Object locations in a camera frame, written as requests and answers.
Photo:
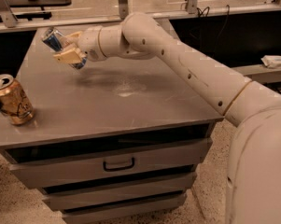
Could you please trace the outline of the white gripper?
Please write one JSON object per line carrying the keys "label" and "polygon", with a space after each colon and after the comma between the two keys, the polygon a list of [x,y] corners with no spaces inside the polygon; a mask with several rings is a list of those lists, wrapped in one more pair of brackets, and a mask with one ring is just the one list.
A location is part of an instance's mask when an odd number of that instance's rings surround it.
{"label": "white gripper", "polygon": [[68,64],[81,63],[85,57],[92,62],[104,61],[106,56],[103,54],[99,42],[102,29],[102,26],[92,26],[84,32],[78,31],[68,35],[67,39],[72,43],[77,43],[78,47],[71,44],[61,51],[57,51],[53,58],[58,63]]}

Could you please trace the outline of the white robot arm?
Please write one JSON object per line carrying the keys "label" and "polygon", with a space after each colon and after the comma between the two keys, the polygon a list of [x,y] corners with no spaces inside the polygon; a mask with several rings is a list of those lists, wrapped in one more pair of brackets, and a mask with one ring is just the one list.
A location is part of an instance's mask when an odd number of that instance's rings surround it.
{"label": "white robot arm", "polygon": [[116,26],[66,37],[61,63],[156,56],[233,124],[227,172],[227,224],[281,224],[281,95],[132,13]]}

